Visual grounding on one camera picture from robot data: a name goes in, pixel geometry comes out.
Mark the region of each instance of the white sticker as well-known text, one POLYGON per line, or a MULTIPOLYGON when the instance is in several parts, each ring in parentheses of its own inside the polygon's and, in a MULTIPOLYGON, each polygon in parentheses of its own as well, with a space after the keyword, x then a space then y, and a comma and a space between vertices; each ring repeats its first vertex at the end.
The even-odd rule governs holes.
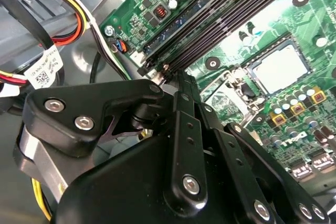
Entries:
POLYGON ((43 52, 43 56, 24 75, 35 89, 50 87, 56 72, 63 67, 61 56, 55 45, 43 52))
POLYGON ((20 94, 20 88, 16 85, 4 84, 0 92, 0 97, 17 97, 20 94))

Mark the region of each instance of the chip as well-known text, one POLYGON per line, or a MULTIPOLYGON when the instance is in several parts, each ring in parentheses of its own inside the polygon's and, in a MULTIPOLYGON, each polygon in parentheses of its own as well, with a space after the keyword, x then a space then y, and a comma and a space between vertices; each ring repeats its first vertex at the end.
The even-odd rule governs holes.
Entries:
POLYGON ((313 166, 318 170, 325 170, 329 167, 335 168, 334 159, 328 153, 313 157, 311 161, 313 166))
POLYGON ((314 87, 315 94, 311 97, 315 104, 321 103, 327 99, 326 95, 319 87, 314 87))
POLYGON ((150 12, 146 12, 143 17, 147 20, 150 21, 153 18, 153 15, 150 12))
POLYGON ((294 115, 298 115, 304 111, 304 107, 302 104, 299 102, 298 104, 290 107, 291 111, 293 112, 294 115))
POLYGON ((146 8, 148 8, 152 5, 152 2, 150 0, 143 0, 142 5, 146 8))
POLYGON ((279 114, 275 115, 273 112, 270 113, 272 121, 275 123, 276 126, 280 126, 286 122, 284 115, 279 114))
POLYGON ((151 24, 152 27, 156 27, 159 22, 156 19, 152 19, 151 21, 149 21, 149 24, 151 24))
POLYGON ((299 48, 290 39, 267 50, 248 71, 268 95, 284 90, 309 73, 299 48))

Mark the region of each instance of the green circuit board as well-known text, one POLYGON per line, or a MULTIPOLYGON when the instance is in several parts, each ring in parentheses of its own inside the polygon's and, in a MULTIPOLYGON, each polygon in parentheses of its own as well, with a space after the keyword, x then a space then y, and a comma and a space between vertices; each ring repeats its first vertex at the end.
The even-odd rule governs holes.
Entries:
POLYGON ((142 51, 144 44, 174 20, 193 0, 177 0, 176 9, 170 9, 169 0, 125 0, 101 24, 104 33, 106 26, 114 29, 113 38, 121 38, 128 45, 127 56, 135 50, 142 51), (157 16, 155 10, 163 7, 164 18, 157 16))
POLYGON ((336 76, 333 73, 336 67, 335 26, 336 0, 276 0, 226 37, 186 71, 196 78, 199 89, 203 91, 202 99, 216 110, 225 124, 232 121, 239 123, 243 115, 226 96, 223 79, 219 79, 210 87, 208 85, 223 71, 236 67, 245 69, 244 81, 256 96, 263 95, 266 98, 264 108, 247 128, 257 132, 264 142, 265 149, 286 167, 296 159, 304 159, 310 153, 322 148, 313 135, 314 130, 327 126, 332 132, 336 132, 334 118, 336 99, 334 92, 330 91, 336 86, 336 76), (248 24, 251 23, 257 28, 253 34, 248 32, 248 24), (242 39, 242 33, 248 34, 247 40, 242 39), (258 65, 260 62, 266 62, 265 59, 272 50, 282 50, 278 57, 283 57, 284 62, 280 61, 279 65, 268 62, 269 80, 277 83, 293 72, 299 71, 294 60, 284 55, 283 49, 286 46, 294 48, 293 51, 297 53, 307 72, 287 87, 275 92, 268 92, 267 89, 265 91, 262 81, 254 76, 254 70, 260 66, 258 65), (215 70, 207 66, 207 59, 211 57, 219 60, 215 70), (302 102, 303 111, 299 114, 287 115, 282 112, 284 122, 280 125, 269 124, 274 117, 270 105, 300 90, 303 85, 316 88, 317 92, 321 92, 323 101, 315 102, 312 98, 308 98, 311 103, 307 105, 302 102), (318 122, 317 128, 311 129, 308 126, 305 122, 308 116, 312 116, 318 122), (289 126, 303 135, 294 141, 286 132, 289 126), (284 145, 275 148, 269 141, 269 138, 275 134, 283 143, 285 142, 284 145))

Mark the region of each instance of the black mechanical arm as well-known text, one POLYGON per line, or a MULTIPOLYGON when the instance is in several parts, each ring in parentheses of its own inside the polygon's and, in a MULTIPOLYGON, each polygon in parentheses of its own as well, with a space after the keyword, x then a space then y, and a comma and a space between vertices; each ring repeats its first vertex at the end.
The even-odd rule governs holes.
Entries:
POLYGON ((223 127, 196 81, 149 80, 30 94, 18 167, 59 202, 51 223, 330 223, 327 213, 238 124, 223 127), (98 142, 153 136, 94 167, 98 142))

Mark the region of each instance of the screw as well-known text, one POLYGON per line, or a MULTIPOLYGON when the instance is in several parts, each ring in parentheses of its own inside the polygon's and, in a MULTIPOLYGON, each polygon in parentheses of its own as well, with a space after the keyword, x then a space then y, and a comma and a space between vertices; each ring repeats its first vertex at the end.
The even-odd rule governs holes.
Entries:
POLYGON ((104 28, 104 33, 105 33, 106 36, 109 36, 109 37, 113 36, 113 34, 114 34, 113 26, 106 26, 104 28))
POLYGON ((204 105, 204 108, 208 112, 212 112, 212 108, 209 105, 204 105))
POLYGON ((304 216, 306 216, 308 219, 312 219, 312 215, 310 213, 310 211, 308 210, 308 208, 304 205, 304 204, 299 204, 299 208, 301 210, 301 212, 303 213, 304 216))
POLYGON ((254 201, 254 209, 265 221, 268 221, 270 219, 269 211, 267 210, 265 205, 259 200, 254 201))
POLYGON ((240 133, 242 132, 241 128, 238 125, 234 125, 233 128, 235 129, 236 132, 240 133))
POLYGON ((181 94, 182 98, 186 101, 189 101, 189 97, 186 94, 181 94))
POLYGON ((80 130, 89 131, 93 128, 94 122, 88 116, 81 115, 75 119, 75 126, 80 130))
POLYGON ((322 213, 322 211, 317 206, 313 205, 313 211, 318 217, 320 217, 322 220, 324 220, 324 214, 322 213))
POLYGON ((210 66, 211 66, 211 67, 215 67, 216 65, 217 65, 217 62, 216 62, 216 61, 213 60, 213 61, 210 62, 210 66))
POLYGON ((200 192, 200 185, 198 184, 197 180, 191 176, 185 176, 183 178, 183 186, 190 194, 196 195, 200 192))
POLYGON ((161 91, 161 89, 158 86, 155 86, 155 85, 150 85, 149 88, 155 93, 160 93, 160 91, 161 91))
POLYGON ((44 107, 52 112, 61 112, 64 109, 64 104, 56 99, 50 99, 44 103, 44 107))

